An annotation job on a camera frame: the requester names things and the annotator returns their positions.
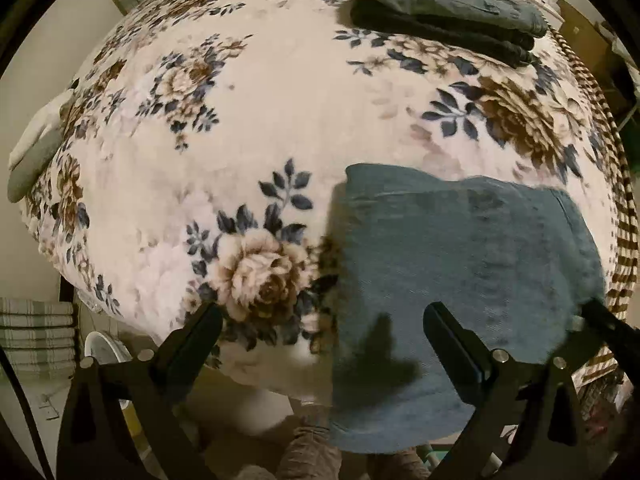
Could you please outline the white grey pillow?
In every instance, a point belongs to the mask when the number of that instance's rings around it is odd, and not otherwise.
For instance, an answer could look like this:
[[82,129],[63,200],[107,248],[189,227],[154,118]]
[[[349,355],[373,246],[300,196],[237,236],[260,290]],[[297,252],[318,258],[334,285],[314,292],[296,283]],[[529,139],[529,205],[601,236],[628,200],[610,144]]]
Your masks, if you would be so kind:
[[63,91],[38,112],[9,154],[6,196],[18,203],[35,184],[63,141],[68,113],[76,99],[73,89]]

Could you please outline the folded dark jeans stack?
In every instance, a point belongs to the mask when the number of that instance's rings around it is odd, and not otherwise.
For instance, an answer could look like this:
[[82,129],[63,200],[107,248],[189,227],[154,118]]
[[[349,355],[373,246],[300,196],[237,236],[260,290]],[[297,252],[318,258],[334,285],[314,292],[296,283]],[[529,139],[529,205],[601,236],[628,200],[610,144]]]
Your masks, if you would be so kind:
[[511,67],[533,63],[548,24],[528,0],[352,0],[352,22],[484,54]]

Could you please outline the brown checkered blanket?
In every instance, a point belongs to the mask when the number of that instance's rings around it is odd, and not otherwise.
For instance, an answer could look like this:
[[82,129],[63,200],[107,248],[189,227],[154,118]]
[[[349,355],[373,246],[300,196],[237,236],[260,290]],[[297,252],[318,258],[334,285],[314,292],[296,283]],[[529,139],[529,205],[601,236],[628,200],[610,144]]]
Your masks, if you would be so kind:
[[551,29],[550,35],[570,64],[580,90],[585,93],[591,105],[603,142],[603,167],[610,175],[610,191],[615,211],[615,264],[613,270],[605,274],[605,307],[616,318],[626,322],[634,286],[638,282],[639,218],[629,165],[620,140],[620,129],[596,78],[557,30]]

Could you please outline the green striped folded cloth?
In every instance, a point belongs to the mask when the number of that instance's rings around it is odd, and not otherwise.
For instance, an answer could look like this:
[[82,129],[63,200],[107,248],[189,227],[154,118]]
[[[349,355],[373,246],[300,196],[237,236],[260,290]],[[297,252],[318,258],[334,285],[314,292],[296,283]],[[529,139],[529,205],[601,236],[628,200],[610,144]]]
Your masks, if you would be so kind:
[[70,302],[1,299],[1,347],[25,380],[70,377],[77,359],[77,316]]

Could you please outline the cardboard box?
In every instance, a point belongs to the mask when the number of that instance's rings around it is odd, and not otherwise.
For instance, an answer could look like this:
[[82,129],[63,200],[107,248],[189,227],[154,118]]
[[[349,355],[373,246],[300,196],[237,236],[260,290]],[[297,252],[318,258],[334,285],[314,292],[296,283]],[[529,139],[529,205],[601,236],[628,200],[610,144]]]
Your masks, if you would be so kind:
[[618,62],[613,53],[611,43],[597,27],[571,6],[566,0],[558,0],[561,16],[564,20],[560,34],[585,66],[603,84],[605,89],[614,87],[612,70]]

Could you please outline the blue denim pants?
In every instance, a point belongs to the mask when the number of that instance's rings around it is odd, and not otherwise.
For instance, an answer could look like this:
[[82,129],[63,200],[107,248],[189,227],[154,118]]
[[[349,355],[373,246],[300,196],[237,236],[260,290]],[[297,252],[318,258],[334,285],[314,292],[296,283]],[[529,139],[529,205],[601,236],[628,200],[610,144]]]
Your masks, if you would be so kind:
[[556,188],[358,164],[337,218],[330,435],[347,452],[411,448],[470,419],[424,335],[429,304],[489,347],[541,363],[580,305],[605,297],[597,246]]

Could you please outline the floral bedspread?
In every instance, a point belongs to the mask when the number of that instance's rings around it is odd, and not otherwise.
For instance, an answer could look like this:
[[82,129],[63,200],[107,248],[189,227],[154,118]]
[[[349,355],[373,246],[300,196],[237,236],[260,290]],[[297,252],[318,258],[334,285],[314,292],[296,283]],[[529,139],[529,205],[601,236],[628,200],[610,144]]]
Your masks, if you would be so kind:
[[63,141],[20,203],[40,252],[113,318],[165,339],[224,309],[209,363],[330,397],[330,201],[357,162],[562,188],[605,274],[603,142],[550,32],[514,68],[349,23],[348,0],[145,0],[88,56]]

